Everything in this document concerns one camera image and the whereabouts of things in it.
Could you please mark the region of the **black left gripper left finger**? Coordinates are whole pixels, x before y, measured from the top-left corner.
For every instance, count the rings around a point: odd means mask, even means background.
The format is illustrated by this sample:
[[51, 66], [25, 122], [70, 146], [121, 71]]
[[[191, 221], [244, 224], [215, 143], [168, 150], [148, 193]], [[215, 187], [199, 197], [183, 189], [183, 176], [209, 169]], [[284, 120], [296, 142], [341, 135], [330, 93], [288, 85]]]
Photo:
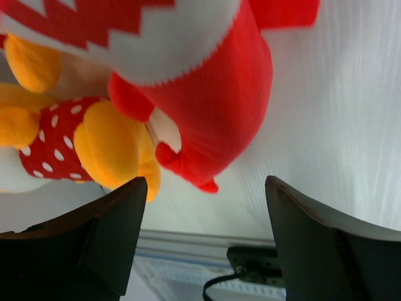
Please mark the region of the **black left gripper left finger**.
[[2, 300], [119, 300], [147, 198], [137, 177], [57, 218], [1, 234]]

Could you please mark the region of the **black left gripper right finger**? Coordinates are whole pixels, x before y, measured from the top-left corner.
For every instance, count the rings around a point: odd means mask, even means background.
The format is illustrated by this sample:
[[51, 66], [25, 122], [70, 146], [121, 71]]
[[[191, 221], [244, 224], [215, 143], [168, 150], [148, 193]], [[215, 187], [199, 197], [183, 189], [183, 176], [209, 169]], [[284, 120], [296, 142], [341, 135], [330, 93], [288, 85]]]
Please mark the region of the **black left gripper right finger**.
[[266, 202], [287, 300], [400, 300], [400, 232], [329, 207], [276, 176]]

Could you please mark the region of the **red shark plush back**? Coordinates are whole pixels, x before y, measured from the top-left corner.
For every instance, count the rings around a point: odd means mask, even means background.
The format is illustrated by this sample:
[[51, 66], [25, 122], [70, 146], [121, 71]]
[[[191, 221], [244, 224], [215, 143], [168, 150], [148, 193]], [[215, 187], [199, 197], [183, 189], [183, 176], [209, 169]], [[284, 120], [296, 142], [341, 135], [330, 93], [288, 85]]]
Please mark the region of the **red shark plush back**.
[[253, 140], [273, 65], [264, 29], [312, 26], [319, 1], [2, 1], [1, 26], [54, 50], [106, 64], [121, 113], [155, 108], [177, 126], [180, 151], [162, 167], [206, 193]]

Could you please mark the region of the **yellow plush polka-dot middle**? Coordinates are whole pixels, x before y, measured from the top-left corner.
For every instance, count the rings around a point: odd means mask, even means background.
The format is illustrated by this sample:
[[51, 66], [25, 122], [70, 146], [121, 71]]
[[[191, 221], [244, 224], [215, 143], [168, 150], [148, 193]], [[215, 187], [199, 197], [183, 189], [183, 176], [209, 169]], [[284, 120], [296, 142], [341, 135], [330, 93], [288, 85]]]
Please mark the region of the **yellow plush polka-dot middle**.
[[48, 94], [61, 73], [61, 53], [14, 34], [1, 35], [17, 84], [1, 84], [1, 192], [26, 193], [53, 181], [95, 182], [114, 190], [147, 181], [147, 201], [161, 174], [144, 123], [103, 97], [58, 100]]

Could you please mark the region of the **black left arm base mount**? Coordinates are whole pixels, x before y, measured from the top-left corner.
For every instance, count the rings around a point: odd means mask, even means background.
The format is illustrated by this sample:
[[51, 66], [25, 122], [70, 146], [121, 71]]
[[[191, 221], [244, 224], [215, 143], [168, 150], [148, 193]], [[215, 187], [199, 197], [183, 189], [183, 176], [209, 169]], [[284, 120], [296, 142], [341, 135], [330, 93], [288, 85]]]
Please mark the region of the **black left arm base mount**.
[[275, 247], [231, 246], [227, 249], [226, 256], [232, 269], [241, 274], [241, 281], [285, 288]]

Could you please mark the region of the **aluminium rail frame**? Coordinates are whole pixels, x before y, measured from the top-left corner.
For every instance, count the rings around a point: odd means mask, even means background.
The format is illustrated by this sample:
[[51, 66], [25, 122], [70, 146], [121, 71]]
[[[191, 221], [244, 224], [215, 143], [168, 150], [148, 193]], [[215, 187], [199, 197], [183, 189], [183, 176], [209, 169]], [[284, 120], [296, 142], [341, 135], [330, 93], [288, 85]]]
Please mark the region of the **aluminium rail frame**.
[[141, 230], [135, 254], [204, 266], [228, 267], [231, 246], [272, 246], [272, 239], [200, 235], [169, 231]]

